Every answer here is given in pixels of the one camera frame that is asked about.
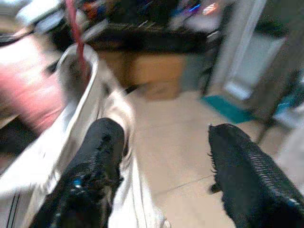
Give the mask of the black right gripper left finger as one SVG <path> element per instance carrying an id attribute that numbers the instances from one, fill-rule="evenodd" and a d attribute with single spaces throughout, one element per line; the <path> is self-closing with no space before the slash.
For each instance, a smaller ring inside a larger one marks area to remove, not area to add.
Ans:
<path id="1" fill-rule="evenodd" d="M 30 228 L 108 228 L 122 182 L 124 130 L 110 118 L 94 121 Z"/>

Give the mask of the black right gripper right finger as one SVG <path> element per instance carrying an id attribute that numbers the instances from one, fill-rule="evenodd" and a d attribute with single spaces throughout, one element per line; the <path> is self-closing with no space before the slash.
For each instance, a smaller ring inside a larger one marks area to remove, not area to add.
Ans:
<path id="1" fill-rule="evenodd" d="M 215 184 L 236 228 L 304 228 L 304 197 L 237 126 L 209 126 Z"/>

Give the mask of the white denim jacket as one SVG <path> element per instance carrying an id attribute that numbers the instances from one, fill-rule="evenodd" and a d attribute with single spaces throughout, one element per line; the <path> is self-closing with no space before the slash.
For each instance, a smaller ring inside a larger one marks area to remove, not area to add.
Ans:
<path id="1" fill-rule="evenodd" d="M 65 169 L 80 149 L 90 125 L 110 118 L 124 130 L 120 183 L 108 228 L 171 228 L 155 206 L 140 174 L 134 144 L 135 118 L 125 90 L 91 46 L 84 46 L 90 76 L 84 85 L 77 68 L 76 45 L 60 58 L 55 74 L 64 109 L 54 123 L 0 174 L 0 228 L 30 228 Z"/>

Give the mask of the red clothes hanger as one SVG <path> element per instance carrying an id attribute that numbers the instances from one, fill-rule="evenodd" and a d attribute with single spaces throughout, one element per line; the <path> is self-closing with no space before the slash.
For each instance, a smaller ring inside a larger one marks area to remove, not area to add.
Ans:
<path id="1" fill-rule="evenodd" d="M 74 1 L 65 0 L 65 2 L 66 2 L 68 18 L 72 29 L 73 39 L 75 40 L 76 43 L 76 53 L 81 68 L 81 74 L 84 80 L 88 80 L 90 76 L 88 75 L 88 66 L 84 58 L 84 43 L 81 39 L 80 29 L 76 22 L 76 8 L 74 7 Z"/>

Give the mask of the teal floor mat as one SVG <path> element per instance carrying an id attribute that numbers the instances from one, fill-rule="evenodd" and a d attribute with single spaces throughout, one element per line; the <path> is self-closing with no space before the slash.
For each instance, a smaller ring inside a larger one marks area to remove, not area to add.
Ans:
<path id="1" fill-rule="evenodd" d="M 254 120 L 254 116 L 244 109 L 241 109 L 220 95 L 211 95 L 201 98 L 212 109 L 234 124 L 240 124 Z"/>

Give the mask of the red polo shirt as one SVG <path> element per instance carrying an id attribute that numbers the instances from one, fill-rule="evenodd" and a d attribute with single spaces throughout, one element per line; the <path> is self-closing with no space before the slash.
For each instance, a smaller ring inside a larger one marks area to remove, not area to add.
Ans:
<path id="1" fill-rule="evenodd" d="M 8 106 L 30 128 L 42 133 L 64 109 L 56 74 L 46 71 L 47 43 L 26 36 L 0 47 L 0 108 Z"/>

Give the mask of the brown cardboard box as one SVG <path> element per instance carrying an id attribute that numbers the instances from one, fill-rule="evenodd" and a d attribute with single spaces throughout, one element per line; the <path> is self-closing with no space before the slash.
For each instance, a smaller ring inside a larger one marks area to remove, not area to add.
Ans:
<path id="1" fill-rule="evenodd" d="M 141 86 L 150 101 L 178 97 L 185 56 L 179 54 L 133 54 L 126 67 L 126 79 L 132 86 Z"/>

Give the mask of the white framed glass door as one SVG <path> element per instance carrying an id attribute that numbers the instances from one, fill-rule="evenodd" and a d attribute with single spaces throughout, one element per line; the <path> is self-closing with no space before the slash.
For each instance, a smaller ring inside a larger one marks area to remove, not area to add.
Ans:
<path id="1" fill-rule="evenodd" d="M 287 37 L 271 6 L 276 0 L 236 0 L 223 29 L 211 87 L 223 88 L 239 101 L 250 97 Z"/>

